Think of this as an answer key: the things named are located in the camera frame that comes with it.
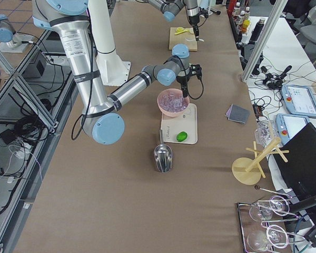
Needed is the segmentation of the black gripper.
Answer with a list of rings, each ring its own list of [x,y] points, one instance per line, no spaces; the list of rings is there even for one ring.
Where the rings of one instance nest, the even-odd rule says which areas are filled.
[[[198,15],[188,16],[189,24],[193,27],[193,32],[195,37],[199,37],[199,27],[198,23],[200,22],[200,18]]]
[[[181,91],[184,98],[188,97],[189,91],[188,91],[188,81],[189,77],[186,76],[177,76],[176,81],[180,83],[181,85]]]

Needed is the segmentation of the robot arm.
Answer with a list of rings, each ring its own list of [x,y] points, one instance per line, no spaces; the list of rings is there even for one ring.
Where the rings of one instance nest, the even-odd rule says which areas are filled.
[[[152,82],[171,85],[187,77],[189,49],[174,46],[161,65],[148,65],[132,78],[118,56],[106,1],[32,1],[34,25],[56,32],[84,104],[81,131],[100,144],[113,144],[124,133],[118,111]]]
[[[161,0],[148,0],[146,3],[158,9],[167,21],[173,21],[177,14],[185,7],[186,16],[189,24],[193,28],[195,40],[199,40],[199,27],[200,22],[200,8],[196,0],[175,0],[175,1],[161,1]]]

